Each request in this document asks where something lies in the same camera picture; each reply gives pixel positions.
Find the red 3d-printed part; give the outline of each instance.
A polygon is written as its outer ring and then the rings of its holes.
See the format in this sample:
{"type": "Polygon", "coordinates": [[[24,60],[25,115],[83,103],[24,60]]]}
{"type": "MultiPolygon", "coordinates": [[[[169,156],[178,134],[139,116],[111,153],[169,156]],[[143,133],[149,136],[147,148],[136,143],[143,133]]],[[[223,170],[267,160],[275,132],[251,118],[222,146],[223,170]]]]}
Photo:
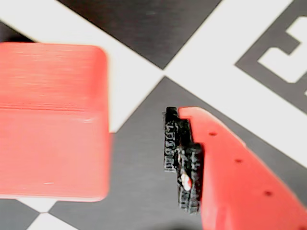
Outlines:
{"type": "Polygon", "coordinates": [[[204,149],[204,230],[307,230],[307,212],[267,166],[210,113],[179,109],[204,149]]]}
{"type": "Polygon", "coordinates": [[[106,70],[94,46],[0,44],[0,198],[107,195],[106,70]]]}

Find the small black object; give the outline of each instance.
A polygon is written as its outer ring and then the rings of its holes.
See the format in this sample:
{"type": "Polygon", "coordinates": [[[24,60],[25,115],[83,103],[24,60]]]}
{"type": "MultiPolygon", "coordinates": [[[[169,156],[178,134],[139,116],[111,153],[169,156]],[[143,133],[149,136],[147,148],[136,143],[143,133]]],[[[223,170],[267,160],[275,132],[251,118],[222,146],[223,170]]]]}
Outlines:
{"type": "Polygon", "coordinates": [[[166,108],[164,171],[177,173],[179,207],[188,213],[198,213],[203,151],[201,145],[192,140],[189,120],[180,119],[175,107],[166,108]]]}

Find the checkerboard pattern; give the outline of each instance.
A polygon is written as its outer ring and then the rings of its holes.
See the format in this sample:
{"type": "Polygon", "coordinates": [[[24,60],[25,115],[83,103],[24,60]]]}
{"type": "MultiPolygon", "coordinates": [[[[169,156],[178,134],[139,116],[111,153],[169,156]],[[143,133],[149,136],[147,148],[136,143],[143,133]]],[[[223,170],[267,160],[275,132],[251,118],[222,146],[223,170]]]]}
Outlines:
{"type": "Polygon", "coordinates": [[[199,106],[307,206],[305,0],[0,0],[0,41],[110,59],[111,189],[96,203],[0,200],[1,230],[201,230],[163,172],[162,112],[199,106]]]}

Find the small hole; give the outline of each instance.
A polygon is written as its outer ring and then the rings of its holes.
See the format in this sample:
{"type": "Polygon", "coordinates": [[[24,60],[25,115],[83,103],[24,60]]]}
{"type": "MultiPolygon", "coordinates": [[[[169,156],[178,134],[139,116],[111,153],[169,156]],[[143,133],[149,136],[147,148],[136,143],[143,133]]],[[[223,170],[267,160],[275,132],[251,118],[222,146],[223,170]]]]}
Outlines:
{"type": "Polygon", "coordinates": [[[272,196],[273,195],[273,193],[271,191],[264,191],[264,194],[266,196],[272,196]]]}

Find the white stripe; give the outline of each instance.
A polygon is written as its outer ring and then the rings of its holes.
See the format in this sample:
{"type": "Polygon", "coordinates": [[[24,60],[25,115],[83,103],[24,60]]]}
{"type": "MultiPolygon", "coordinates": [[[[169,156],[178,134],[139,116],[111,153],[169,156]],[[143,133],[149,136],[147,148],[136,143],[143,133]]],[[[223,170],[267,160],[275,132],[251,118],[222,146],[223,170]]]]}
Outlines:
{"type": "Polygon", "coordinates": [[[166,75],[307,167],[307,116],[234,64],[291,0],[224,0],[166,75]]]}
{"type": "Polygon", "coordinates": [[[27,230],[77,230],[49,213],[40,214],[27,230]]]}
{"type": "Polygon", "coordinates": [[[154,64],[56,0],[0,0],[0,5],[0,20],[35,41],[96,45],[108,53],[112,132],[163,77],[154,64]]]}
{"type": "Polygon", "coordinates": [[[49,198],[19,198],[18,200],[38,212],[49,212],[57,201],[49,198]]]}

